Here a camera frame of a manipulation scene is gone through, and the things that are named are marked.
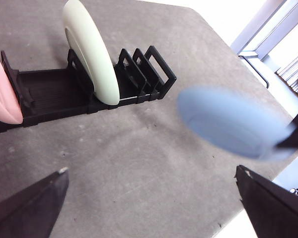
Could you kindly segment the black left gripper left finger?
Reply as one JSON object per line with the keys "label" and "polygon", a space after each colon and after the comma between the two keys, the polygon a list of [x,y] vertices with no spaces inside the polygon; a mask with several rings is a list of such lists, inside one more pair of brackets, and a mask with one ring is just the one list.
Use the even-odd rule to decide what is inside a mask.
{"label": "black left gripper left finger", "polygon": [[69,187],[64,167],[0,202],[0,238],[48,238]]}

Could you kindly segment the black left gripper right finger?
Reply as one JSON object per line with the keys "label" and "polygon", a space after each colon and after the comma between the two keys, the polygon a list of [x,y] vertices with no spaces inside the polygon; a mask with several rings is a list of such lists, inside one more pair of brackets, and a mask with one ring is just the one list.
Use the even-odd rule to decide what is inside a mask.
{"label": "black left gripper right finger", "polygon": [[238,165],[241,203],[259,238],[298,238],[298,196],[251,169]]}

